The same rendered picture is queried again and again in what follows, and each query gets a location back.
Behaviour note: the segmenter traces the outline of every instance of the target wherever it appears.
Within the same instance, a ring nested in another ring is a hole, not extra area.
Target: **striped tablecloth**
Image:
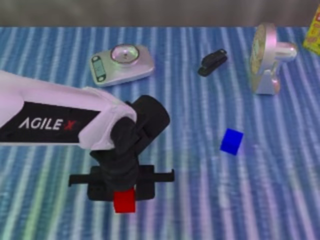
[[[307,28],[279,28],[299,54],[280,72],[277,96],[249,86],[254,28],[0,28],[0,69],[75,87],[94,86],[88,59],[116,44],[143,44],[156,71],[106,88],[124,101],[148,94],[170,126],[142,164],[175,169],[174,183],[136,214],[91,202],[69,174],[95,161],[79,147],[0,147],[1,240],[319,240],[320,61],[302,48]],[[202,57],[228,61],[197,75]],[[220,151],[227,128],[244,133],[237,156]]]

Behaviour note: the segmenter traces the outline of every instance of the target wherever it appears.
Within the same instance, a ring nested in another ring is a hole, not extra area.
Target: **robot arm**
[[[174,180],[173,170],[154,173],[152,165],[139,165],[138,155],[170,123],[167,111],[150,96],[122,102],[103,90],[0,71],[0,112],[0,145],[91,150],[99,166],[69,179],[70,186],[88,184],[90,200],[114,201],[116,193],[125,191],[134,191],[135,201],[152,199],[155,182]]]

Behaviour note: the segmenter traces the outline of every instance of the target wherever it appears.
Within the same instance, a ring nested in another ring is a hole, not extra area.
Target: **blue cube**
[[[222,140],[220,150],[236,156],[243,136],[242,132],[228,128]]]

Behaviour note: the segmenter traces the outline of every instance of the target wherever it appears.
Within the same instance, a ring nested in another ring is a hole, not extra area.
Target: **red block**
[[[134,187],[128,191],[114,192],[113,207],[117,214],[135,213],[136,197]]]

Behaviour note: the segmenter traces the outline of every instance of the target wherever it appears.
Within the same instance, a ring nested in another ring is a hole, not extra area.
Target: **round dial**
[[[265,44],[266,43],[266,28],[260,25],[253,39],[252,51],[251,51],[251,72],[256,74],[259,71],[261,62],[264,57]]]
[[[111,51],[111,58],[119,64],[131,64],[139,57],[139,50],[134,45],[122,44]]]

